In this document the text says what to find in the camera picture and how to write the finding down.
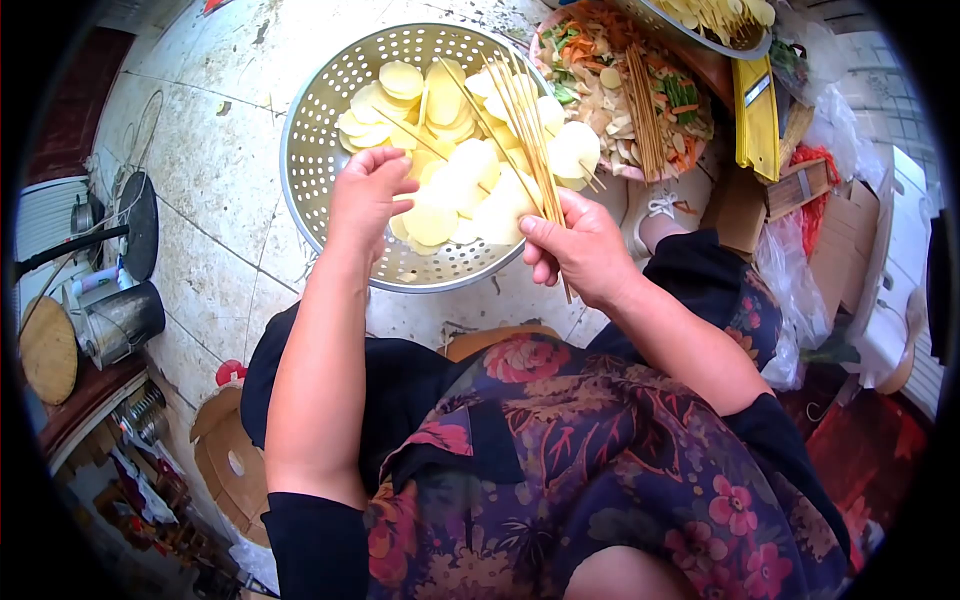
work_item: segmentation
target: plastic bag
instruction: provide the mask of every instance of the plastic bag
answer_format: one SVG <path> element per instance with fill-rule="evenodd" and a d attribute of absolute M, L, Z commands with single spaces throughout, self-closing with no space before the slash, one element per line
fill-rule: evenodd
<path fill-rule="evenodd" d="M 777 3 L 776 11 L 771 67 L 794 98 L 812 107 L 827 85 L 839 82 L 847 74 L 846 54 L 833 32 L 812 15 L 794 12 L 782 1 Z M 791 44 L 803 46 L 806 58 L 797 57 L 793 49 L 788 48 Z"/>
<path fill-rule="evenodd" d="M 795 390 L 802 383 L 800 348 L 816 349 L 830 334 L 827 307 L 806 264 L 802 212 L 764 225 L 754 257 L 783 315 L 777 356 L 761 375 L 775 389 Z"/>
<path fill-rule="evenodd" d="M 253 543 L 240 535 L 240 531 L 225 518 L 222 521 L 233 530 L 235 544 L 230 547 L 230 556 L 243 570 L 250 573 L 258 582 L 273 593 L 280 594 L 280 582 L 276 576 L 276 558 L 274 551 Z"/>
<path fill-rule="evenodd" d="M 843 181 L 857 177 L 868 182 L 873 189 L 879 189 L 885 173 L 883 164 L 873 142 L 857 131 L 856 116 L 836 85 L 824 88 L 816 106 L 803 143 L 811 148 L 823 146 L 829 150 Z"/>

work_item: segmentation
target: vegetable scraps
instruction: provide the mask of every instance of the vegetable scraps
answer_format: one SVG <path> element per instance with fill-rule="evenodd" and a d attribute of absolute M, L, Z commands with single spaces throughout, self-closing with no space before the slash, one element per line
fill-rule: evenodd
<path fill-rule="evenodd" d="M 559 14 L 563 19 L 558 24 L 540 32 L 538 68 L 553 84 L 554 97 L 568 117 L 599 136 L 601 154 L 613 173 L 641 166 L 635 124 L 621 85 L 621 79 L 629 77 L 626 50 L 631 43 L 639 46 L 649 75 L 650 102 L 666 156 L 663 173 L 677 177 L 692 167 L 697 142 L 713 137 L 713 121 L 708 96 L 690 73 L 631 18 L 603 2 L 581 0 Z"/>

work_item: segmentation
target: pink flower print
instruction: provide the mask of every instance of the pink flower print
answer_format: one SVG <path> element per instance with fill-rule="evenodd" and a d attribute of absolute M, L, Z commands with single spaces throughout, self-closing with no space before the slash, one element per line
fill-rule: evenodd
<path fill-rule="evenodd" d="M 720 495 L 710 501 L 710 518 L 721 525 L 730 525 L 735 536 L 756 530 L 756 513 L 747 510 L 754 501 L 749 490 L 732 486 L 723 475 L 713 478 L 713 489 Z"/>
<path fill-rule="evenodd" d="M 767 542 L 750 555 L 747 561 L 747 570 L 750 571 L 750 575 L 743 584 L 752 597 L 776 598 L 780 594 L 780 582 L 793 570 L 793 563 L 778 554 L 777 545 Z"/>
<path fill-rule="evenodd" d="M 703 521 L 690 521 L 681 532 L 671 529 L 664 544 L 673 550 L 673 562 L 684 571 L 696 569 L 706 573 L 713 563 L 727 556 L 727 545 L 710 536 L 710 526 Z"/>

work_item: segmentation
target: metal bucket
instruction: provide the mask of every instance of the metal bucket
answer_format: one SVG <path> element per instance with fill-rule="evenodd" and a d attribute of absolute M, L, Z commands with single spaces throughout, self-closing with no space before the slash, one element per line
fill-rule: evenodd
<path fill-rule="evenodd" d="M 84 308 L 84 350 L 99 370 L 143 348 L 167 325 L 154 284 L 144 281 Z"/>

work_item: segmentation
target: stainless steel colander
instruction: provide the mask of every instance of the stainless steel colander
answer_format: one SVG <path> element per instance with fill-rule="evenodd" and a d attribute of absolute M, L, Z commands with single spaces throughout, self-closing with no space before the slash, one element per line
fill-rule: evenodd
<path fill-rule="evenodd" d="M 307 80 L 287 113 L 280 143 L 280 178 L 290 214 L 317 252 L 322 252 L 326 243 L 333 182 L 350 159 L 350 153 L 338 141 L 335 124 L 349 108 L 354 92 L 375 80 L 380 66 L 392 60 L 403 60 L 423 70 L 434 58 L 450 58 L 472 75 L 483 65 L 481 53 L 490 58 L 501 52 L 526 60 L 503 37 L 463 24 L 396 25 L 351 43 Z M 533 64 L 528 65 L 540 93 L 549 93 L 546 81 Z M 373 264 L 371 285 L 415 294 L 452 290 L 479 281 L 523 250 L 523 242 L 502 246 L 477 240 L 466 245 L 444 244 L 436 254 L 420 256 L 395 239 L 389 228 L 383 237 L 386 250 Z"/>

